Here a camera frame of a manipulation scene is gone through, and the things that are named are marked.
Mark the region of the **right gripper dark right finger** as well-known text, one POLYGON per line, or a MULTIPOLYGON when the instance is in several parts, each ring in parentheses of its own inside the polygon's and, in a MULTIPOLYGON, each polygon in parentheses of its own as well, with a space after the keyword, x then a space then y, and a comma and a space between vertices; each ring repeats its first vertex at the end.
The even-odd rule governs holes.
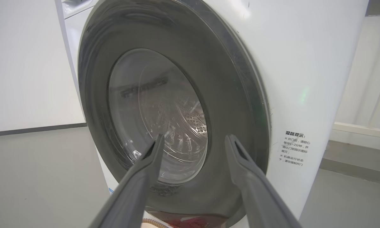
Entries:
POLYGON ((225 137, 231 180, 242 194, 250 228, 300 228, 264 172, 255 164, 235 135, 225 137))

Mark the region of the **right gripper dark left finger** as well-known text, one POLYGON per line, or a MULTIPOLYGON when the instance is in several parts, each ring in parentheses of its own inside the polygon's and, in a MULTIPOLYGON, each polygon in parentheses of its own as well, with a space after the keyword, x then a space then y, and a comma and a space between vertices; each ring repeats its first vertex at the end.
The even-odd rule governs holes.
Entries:
POLYGON ((125 174, 89 225, 90 228, 141 227, 149 188, 159 177, 164 143, 164 135, 158 134, 147 151, 125 174))

